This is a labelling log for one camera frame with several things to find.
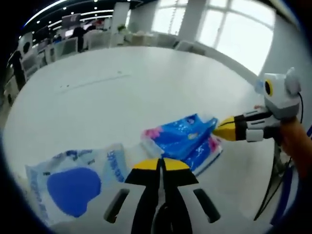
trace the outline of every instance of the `ceiling light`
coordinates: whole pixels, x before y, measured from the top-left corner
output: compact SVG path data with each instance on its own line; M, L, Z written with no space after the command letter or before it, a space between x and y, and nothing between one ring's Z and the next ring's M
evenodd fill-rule
M24 27L29 24L30 21L32 21L34 18L38 17L40 14L42 14L43 12L45 12L46 10L49 10L50 8L56 6L56 5L59 5L60 3L62 2L65 2L67 0L58 0L54 3L52 3L51 5L48 5L47 7L43 8L41 11L37 12L34 16L32 16L27 22L26 24L24 25Z
M84 22L85 20L95 20L95 19L101 19L101 18L111 18L112 16L97 16L97 17L89 17L85 19L81 19L81 22Z
M56 27L53 29L53 31L60 29L62 26Z
M82 13L82 16L90 15L90 14L97 14L97 13L105 13L105 12L113 12L114 10L102 10L102 11L91 11L91 12L86 12Z
M56 21L55 23L52 23L52 24L48 25L48 27L51 28L54 25L57 25L58 23L62 23L62 20Z

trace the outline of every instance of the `table surface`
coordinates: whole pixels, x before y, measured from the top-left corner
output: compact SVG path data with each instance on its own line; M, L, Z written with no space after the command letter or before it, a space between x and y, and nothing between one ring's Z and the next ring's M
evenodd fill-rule
M242 77L204 56L156 47L89 51L38 70L18 95L3 136L10 169L26 178L36 165L70 149L139 143L144 129L194 113L220 120L261 98ZM200 177L253 218L273 166L272 140L222 142Z

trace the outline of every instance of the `robotic arm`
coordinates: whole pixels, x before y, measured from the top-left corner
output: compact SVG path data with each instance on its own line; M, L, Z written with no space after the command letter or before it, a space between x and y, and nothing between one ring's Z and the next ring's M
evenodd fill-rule
M270 228L244 217L214 188L201 188L188 165L169 158L136 164L82 216L51 227L57 234L262 234Z
M262 141L273 137L280 141L279 126L297 116L301 91L298 77L291 68L286 75L265 74L263 87L265 107L229 117L213 132L229 141Z

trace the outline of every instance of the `wall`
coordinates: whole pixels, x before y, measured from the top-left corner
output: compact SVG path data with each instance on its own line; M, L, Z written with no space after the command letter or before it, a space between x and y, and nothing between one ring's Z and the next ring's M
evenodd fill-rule
M276 16L273 41L260 76L264 73L286 73L291 67L300 77L304 102L303 126L312 124L312 59L305 38L291 24Z
M153 1L131 10L129 30L151 32L158 1Z
M111 26L112 34L118 32L117 28L121 24L126 24L129 7L129 2L116 2Z
M178 37L183 40L195 41L206 0L190 0L186 6L184 18Z
M246 67L244 67L242 64L230 58L229 56L217 51L214 48L205 46L198 42L195 42L195 45L205 50L205 56L212 58L222 63L223 65L227 66L232 71L243 77L248 83L254 85L255 82L258 80L258 76L256 74L254 74Z

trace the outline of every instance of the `tissue package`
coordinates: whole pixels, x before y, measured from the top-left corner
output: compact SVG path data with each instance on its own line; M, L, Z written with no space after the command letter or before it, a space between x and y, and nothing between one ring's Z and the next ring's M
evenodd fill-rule
M141 140L150 156L181 160L199 175L222 151L220 141L212 136L216 124L214 117L202 121L195 114L145 130Z
M38 216L48 226L80 217L104 187L128 176L124 148L69 150L37 166L26 166Z

